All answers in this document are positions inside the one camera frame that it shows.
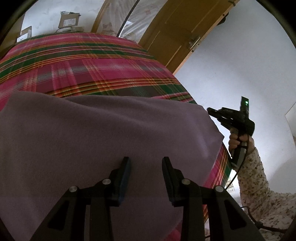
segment white paper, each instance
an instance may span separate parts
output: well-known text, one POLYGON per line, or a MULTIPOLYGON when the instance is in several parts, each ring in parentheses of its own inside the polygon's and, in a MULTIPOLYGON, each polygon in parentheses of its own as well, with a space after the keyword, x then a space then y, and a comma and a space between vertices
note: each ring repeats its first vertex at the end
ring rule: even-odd
POLYGON ((64 20, 63 27, 71 26, 71 25, 75 25, 75 24, 76 24, 76 18, 66 19, 66 20, 64 20))
POLYGON ((26 39, 27 37, 28 37, 28 33, 22 35, 21 37, 18 37, 17 42, 22 41, 22 40, 26 39))

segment person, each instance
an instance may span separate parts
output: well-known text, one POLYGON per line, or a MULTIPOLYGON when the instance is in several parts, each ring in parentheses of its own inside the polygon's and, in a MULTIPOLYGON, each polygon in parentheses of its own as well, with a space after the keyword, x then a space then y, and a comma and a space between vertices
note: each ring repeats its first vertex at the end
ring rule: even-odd
MULTIPOLYGON (((231 130, 229 136, 230 153, 239 145, 237 139, 238 136, 231 130)), ((248 136, 243 135, 239 139, 247 141, 248 136)), ((263 164, 251 136, 249 136, 247 157, 237 178, 242 206, 250 208, 253 218, 267 227, 288 229, 296 214, 296 194, 278 193, 270 190, 263 164)), ((268 241, 280 240, 284 235, 264 229, 259 231, 268 241)))

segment floral shirt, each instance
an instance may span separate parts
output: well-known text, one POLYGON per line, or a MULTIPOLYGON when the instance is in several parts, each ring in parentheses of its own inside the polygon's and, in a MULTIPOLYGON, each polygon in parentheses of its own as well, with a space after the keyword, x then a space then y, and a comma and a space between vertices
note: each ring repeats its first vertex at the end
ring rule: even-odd
MULTIPOLYGON (((296 194, 270 190, 257 149, 247 156, 237 177, 242 205, 250 207, 254 219, 267 227, 287 229, 296 215, 296 194)), ((267 241, 280 240, 283 236, 264 229, 260 233, 267 241)))

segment bed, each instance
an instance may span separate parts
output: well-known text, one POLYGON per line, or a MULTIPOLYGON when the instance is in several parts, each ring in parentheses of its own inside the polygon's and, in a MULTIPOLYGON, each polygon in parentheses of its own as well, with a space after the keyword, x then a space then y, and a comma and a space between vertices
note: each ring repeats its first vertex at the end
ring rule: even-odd
MULTIPOLYGON (((68 97, 141 96, 196 104, 180 82, 134 41, 96 33, 32 37, 0 61, 0 110, 13 91, 68 97)), ((225 186, 231 171, 222 144, 204 187, 225 186)), ((204 207, 204 218, 207 220, 204 207)), ((180 236, 180 227, 167 240, 180 236)))

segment silver screw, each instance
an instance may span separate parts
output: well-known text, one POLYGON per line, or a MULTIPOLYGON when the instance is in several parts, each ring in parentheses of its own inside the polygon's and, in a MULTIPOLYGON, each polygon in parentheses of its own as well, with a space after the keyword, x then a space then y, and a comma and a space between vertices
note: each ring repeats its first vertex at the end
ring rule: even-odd
POLYGON ((217 187, 215 187, 215 190, 217 192, 223 192, 224 191, 224 188, 222 186, 217 186, 217 187))
POLYGON ((108 179, 108 178, 106 178, 106 179, 104 179, 104 180, 102 181, 102 183, 103 183, 104 185, 108 185, 108 184, 111 183, 111 180, 108 179))
POLYGON ((183 183, 184 185, 189 185, 189 184, 190 184, 190 180, 187 179, 187 178, 185 178, 185 179, 182 180, 182 183, 183 183))
POLYGON ((76 192, 77 191, 77 187, 76 186, 72 186, 69 188, 70 192, 76 192))

